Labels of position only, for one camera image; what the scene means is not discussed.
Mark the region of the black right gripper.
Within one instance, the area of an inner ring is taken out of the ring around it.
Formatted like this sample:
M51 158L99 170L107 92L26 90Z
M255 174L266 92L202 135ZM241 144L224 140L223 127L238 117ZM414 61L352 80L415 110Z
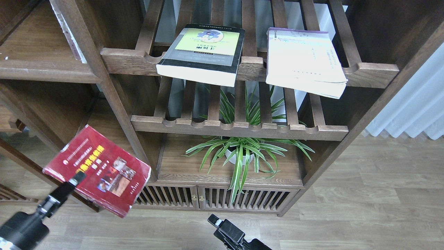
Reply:
M245 233L227 219L221 220L216 215L211 214L207 221L216 228L213 234L224 243L227 250L271 250L258 239L247 242Z

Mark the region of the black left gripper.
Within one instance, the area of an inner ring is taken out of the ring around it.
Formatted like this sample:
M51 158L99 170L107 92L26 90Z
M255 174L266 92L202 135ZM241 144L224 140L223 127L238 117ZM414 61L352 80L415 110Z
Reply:
M70 180L52 191L32 215L21 211L16 212L1 226L1 249L35 249L49 234L49 228L43 224L44 218L54 215L86 177L84 172L77 172Z

